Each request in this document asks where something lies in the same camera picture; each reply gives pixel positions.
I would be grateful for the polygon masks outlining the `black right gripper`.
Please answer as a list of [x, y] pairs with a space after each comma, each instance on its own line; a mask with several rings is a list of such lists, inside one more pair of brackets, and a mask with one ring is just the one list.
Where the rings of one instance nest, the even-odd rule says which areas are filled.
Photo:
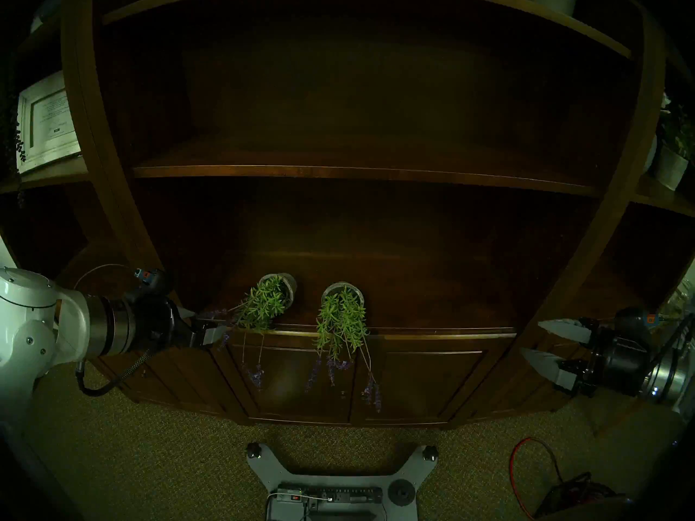
[[632, 307], [618, 311], [607, 324], [581, 317], [544, 320], [537, 325], [590, 351], [587, 360], [567, 361], [549, 352], [520, 350], [529, 365], [553, 383], [555, 390], [571, 397], [592, 397], [598, 387], [604, 387], [638, 397], [652, 358], [650, 328], [655, 326], [654, 313]]

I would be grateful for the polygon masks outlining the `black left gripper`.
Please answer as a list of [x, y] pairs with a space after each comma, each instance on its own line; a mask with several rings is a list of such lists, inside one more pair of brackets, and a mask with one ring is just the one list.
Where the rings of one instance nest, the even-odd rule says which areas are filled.
[[[226, 343], [230, 337], [232, 310], [210, 310], [194, 313], [188, 310], [187, 324], [178, 306], [170, 299], [174, 289], [172, 277], [159, 269], [136, 269], [139, 282], [135, 290], [128, 292], [128, 304], [134, 319], [134, 334], [128, 352], [150, 351], [156, 354], [171, 347], [190, 349], [207, 347], [218, 342]], [[203, 327], [199, 332], [193, 328]]]

